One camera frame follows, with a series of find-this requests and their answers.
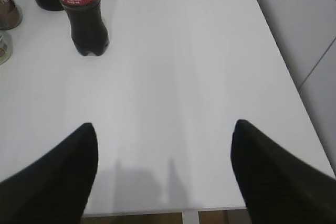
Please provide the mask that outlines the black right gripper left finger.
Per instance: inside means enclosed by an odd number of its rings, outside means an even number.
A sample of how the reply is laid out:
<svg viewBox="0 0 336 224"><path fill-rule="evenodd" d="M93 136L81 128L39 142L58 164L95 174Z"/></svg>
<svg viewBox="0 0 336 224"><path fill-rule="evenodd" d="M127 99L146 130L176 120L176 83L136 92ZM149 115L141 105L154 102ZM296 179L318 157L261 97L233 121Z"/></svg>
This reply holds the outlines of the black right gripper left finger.
<svg viewBox="0 0 336 224"><path fill-rule="evenodd" d="M96 132L84 123L1 182L1 223L80 223L98 161Z"/></svg>

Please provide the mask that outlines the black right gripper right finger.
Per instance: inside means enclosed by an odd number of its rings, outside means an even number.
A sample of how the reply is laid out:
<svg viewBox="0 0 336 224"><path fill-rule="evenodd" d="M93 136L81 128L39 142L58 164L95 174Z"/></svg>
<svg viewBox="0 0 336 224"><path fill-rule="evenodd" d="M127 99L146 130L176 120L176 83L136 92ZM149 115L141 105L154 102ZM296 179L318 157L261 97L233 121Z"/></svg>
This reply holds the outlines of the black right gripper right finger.
<svg viewBox="0 0 336 224"><path fill-rule="evenodd" d="M236 122L230 160L252 223L335 223L335 179Z"/></svg>

